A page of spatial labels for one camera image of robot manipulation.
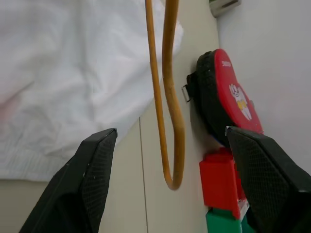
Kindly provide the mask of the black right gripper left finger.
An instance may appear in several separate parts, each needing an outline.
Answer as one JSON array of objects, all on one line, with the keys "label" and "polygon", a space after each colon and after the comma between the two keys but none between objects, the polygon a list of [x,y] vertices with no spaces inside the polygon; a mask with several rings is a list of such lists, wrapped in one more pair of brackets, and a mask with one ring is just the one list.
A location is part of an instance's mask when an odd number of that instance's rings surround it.
[{"label": "black right gripper left finger", "polygon": [[116,129],[92,134],[59,169],[20,229],[22,233],[97,233],[105,209]]}]

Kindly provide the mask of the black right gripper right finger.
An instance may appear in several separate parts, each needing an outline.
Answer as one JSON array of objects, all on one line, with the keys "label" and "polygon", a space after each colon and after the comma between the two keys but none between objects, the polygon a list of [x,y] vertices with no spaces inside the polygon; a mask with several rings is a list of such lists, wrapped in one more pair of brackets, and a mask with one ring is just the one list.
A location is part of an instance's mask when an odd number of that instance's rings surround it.
[{"label": "black right gripper right finger", "polygon": [[238,127],[226,136],[259,233],[311,231],[311,177],[272,138]]}]

